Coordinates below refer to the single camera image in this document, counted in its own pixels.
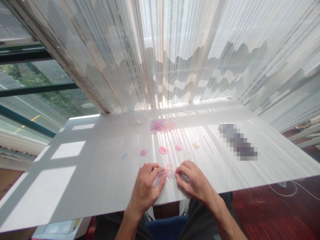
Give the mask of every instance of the hand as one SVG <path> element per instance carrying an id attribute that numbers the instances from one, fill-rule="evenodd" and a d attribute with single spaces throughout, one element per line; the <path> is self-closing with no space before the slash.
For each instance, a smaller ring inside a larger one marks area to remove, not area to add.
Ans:
<path id="1" fill-rule="evenodd" d="M 136 183 L 133 187 L 129 205 L 125 213 L 130 213 L 140 219 L 152 206 L 163 189 L 166 181 L 166 174 L 162 176 L 157 187 L 153 186 L 153 181 L 156 175 L 164 170 L 165 169 L 160 167 L 157 163 L 145 163 L 143 167 L 140 168 Z"/>
<path id="2" fill-rule="evenodd" d="M 180 173 L 187 176 L 189 179 L 188 183 L 181 179 L 179 175 Z M 199 202 L 202 202 L 207 207 L 214 198 L 219 196 L 203 172 L 190 160 L 184 161 L 179 167 L 177 167 L 175 176 L 177 184 L 182 188 L 182 190 L 190 194 Z"/>

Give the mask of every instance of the person's leg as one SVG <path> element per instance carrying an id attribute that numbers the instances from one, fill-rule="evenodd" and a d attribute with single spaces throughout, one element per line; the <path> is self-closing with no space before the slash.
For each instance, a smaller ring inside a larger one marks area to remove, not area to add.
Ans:
<path id="1" fill-rule="evenodd" d="M 109 213 L 96 216 L 96 230 L 94 232 L 95 240 L 114 240 L 117 236 L 123 219 L 123 212 Z M 139 222 L 136 239 L 153 239 L 151 233 L 144 225 L 145 215 Z"/>
<path id="2" fill-rule="evenodd" d="M 233 194 L 228 192 L 219 195 L 224 200 L 234 220 L 239 224 L 232 206 Z M 195 199 L 190 199 L 188 221 L 182 228 L 178 239 L 221 239 L 218 226 L 211 212 Z"/>

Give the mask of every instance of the white curtain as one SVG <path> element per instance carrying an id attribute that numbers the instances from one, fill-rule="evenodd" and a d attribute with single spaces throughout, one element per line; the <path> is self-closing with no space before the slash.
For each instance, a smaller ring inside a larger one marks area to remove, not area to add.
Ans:
<path id="1" fill-rule="evenodd" d="M 320 114 L 317 0 L 20 4 L 105 111 L 231 96 L 278 131 Z"/>

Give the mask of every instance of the green foliage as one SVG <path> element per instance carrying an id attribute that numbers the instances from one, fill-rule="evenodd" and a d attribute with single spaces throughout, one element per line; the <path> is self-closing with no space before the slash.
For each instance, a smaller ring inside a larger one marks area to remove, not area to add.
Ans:
<path id="1" fill-rule="evenodd" d="M 60 66 L 52 67 L 51 79 L 44 75 L 33 63 L 0 65 L 0 71 L 16 80 L 24 87 L 36 87 L 53 83 L 70 82 L 70 77 Z M 43 102 L 67 119 L 70 117 L 97 114 L 96 108 L 82 108 L 88 98 L 80 89 L 36 94 Z"/>

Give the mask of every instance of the white cable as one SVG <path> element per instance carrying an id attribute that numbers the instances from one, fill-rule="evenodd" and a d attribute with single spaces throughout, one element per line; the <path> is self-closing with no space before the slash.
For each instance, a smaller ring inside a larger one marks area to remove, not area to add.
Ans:
<path id="1" fill-rule="evenodd" d="M 293 182 L 293 184 L 298 184 L 300 187 L 302 187 L 299 183 L 296 183 L 295 181 L 292 181 Z M 314 195 L 312 195 L 312 193 L 310 193 L 307 189 L 305 189 L 304 187 L 302 187 L 302 189 L 304 189 L 307 193 L 309 193 L 312 197 L 314 197 L 315 199 L 317 199 L 317 200 L 319 200 L 320 201 L 320 199 L 319 198 L 317 198 L 317 197 L 315 197 Z"/>
<path id="2" fill-rule="evenodd" d="M 297 191 L 298 191 L 297 186 L 296 186 L 294 183 L 293 183 L 293 185 L 294 185 L 294 187 L 296 188 L 296 190 L 294 191 L 294 193 L 292 193 L 292 194 L 290 194 L 290 195 L 282 195 L 282 194 L 280 194 L 280 193 L 277 193 L 277 192 L 271 187 L 270 184 L 269 184 L 269 187 L 270 187 L 276 194 L 279 194 L 280 196 L 283 196 L 283 197 L 291 197 L 291 196 L 295 195 L 295 194 L 297 193 Z"/>

